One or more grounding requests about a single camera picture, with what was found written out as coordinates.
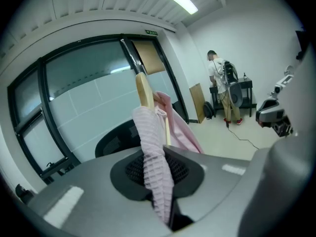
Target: exit sign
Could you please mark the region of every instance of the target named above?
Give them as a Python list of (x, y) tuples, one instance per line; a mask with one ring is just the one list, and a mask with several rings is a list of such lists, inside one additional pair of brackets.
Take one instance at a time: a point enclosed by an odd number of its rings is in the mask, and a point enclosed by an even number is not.
[(149, 31), (149, 30), (145, 30), (147, 34), (149, 35), (155, 35), (155, 36), (158, 36), (158, 33), (155, 32), (155, 31)]

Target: backpack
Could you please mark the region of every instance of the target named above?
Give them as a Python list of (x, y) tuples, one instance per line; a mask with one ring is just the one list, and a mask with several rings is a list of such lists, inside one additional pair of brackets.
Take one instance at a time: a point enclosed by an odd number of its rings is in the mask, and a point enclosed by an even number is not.
[(211, 106), (209, 102), (204, 103), (203, 112), (204, 112), (204, 115), (206, 116), (206, 119), (212, 119), (215, 113), (213, 107)]

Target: pink cloth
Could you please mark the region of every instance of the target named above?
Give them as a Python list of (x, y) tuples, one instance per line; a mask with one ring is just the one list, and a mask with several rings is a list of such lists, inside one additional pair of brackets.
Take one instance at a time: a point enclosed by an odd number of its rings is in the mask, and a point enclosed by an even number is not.
[[(171, 145), (184, 149), (184, 150), (189, 150), (192, 152), (204, 154), (202, 147), (200, 146), (193, 132), (189, 128), (188, 124), (172, 108), (170, 97), (167, 94), (160, 91), (157, 91), (156, 93), (161, 98), (162, 102), (165, 104), (163, 106), (155, 102), (156, 108), (158, 106), (159, 109), (165, 111), (168, 116)], [(164, 135), (164, 144), (165, 144), (166, 143), (165, 123), (164, 123), (164, 120), (162, 122), (162, 120), (160, 119), (160, 121), (163, 125), (162, 134)]]
[(154, 210), (164, 222), (169, 222), (173, 179), (162, 149), (165, 141), (161, 133), (160, 110), (141, 106), (133, 111), (141, 147), (144, 153), (144, 184), (153, 192)]
[(157, 94), (164, 105), (155, 102), (155, 110), (138, 107), (133, 111), (133, 120), (144, 153), (144, 184), (153, 192), (155, 212), (167, 224), (174, 183), (162, 149), (166, 144), (165, 118), (168, 117), (172, 146), (197, 153), (203, 151), (189, 126), (173, 110), (170, 97), (162, 92)]

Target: wooden board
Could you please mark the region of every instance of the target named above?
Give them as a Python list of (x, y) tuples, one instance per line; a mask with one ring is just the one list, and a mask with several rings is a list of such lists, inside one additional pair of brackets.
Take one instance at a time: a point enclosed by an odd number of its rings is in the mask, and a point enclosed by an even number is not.
[(203, 105), (205, 103), (205, 98), (202, 92), (201, 85), (198, 83), (190, 88), (190, 92), (192, 95), (192, 99), (194, 102), (194, 106), (197, 112), (198, 122), (201, 124), (202, 121), (205, 119)]
[(133, 41), (148, 75), (165, 71), (155, 46), (151, 41)]

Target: wooden stick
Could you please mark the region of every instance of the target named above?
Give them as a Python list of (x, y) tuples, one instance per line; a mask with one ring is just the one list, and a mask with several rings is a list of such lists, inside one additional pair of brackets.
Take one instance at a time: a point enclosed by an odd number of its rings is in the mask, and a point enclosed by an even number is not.
[[(151, 110), (154, 110), (155, 109), (154, 100), (164, 105), (164, 103), (159, 98), (159, 96), (153, 93), (147, 81), (147, 78), (143, 72), (136, 75), (136, 87), (137, 87), (137, 92), (138, 92), (141, 106), (146, 106), (150, 108)], [(167, 145), (171, 145), (170, 127), (169, 127), (169, 120), (167, 117), (165, 119), (165, 128), (166, 128), (165, 129), (166, 143)]]

